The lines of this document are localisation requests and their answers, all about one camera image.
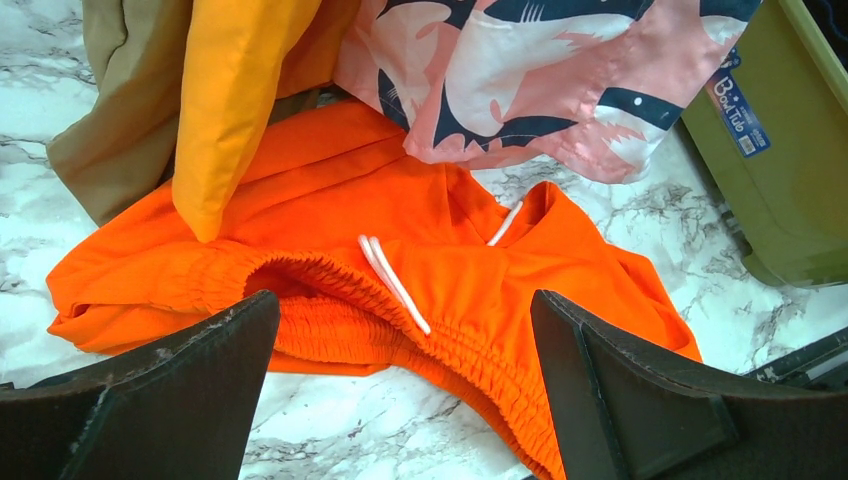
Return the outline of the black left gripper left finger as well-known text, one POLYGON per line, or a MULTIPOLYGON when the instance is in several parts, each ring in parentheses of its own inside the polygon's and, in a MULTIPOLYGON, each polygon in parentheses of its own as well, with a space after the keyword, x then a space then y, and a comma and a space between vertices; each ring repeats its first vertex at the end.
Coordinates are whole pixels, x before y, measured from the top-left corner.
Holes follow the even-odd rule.
POLYGON ((258 292, 98 363, 1 388, 5 479, 235 479, 280 308, 258 292))

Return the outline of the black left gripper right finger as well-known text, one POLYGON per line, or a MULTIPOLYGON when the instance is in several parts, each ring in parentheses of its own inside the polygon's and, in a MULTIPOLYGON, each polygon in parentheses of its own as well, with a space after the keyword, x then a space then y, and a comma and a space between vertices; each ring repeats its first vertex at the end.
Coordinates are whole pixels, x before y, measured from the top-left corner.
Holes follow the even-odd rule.
POLYGON ((570 479, 843 479, 847 333, 744 375, 536 292, 532 325, 570 479))

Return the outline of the red orange shorts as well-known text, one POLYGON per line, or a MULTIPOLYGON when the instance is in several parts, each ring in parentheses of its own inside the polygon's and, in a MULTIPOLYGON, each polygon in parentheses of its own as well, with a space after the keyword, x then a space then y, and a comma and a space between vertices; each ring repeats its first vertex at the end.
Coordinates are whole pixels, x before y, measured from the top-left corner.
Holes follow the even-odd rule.
POLYGON ((544 479, 565 471, 532 329, 537 290, 700 359, 652 263, 607 243, 557 185, 510 210, 469 171, 407 155, 400 128, 357 101, 271 126, 214 241, 195 238, 173 189, 51 271, 52 335, 116 355, 269 290, 281 310, 271 370, 408 369, 466 402, 544 479))

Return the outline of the navy blue shorts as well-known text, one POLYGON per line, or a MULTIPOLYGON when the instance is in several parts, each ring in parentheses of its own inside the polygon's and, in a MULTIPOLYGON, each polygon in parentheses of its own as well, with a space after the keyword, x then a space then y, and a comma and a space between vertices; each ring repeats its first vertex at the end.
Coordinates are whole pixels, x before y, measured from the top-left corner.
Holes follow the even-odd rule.
POLYGON ((847 2, 823 0, 818 2, 822 20, 821 30, 834 48, 847 50, 847 2))

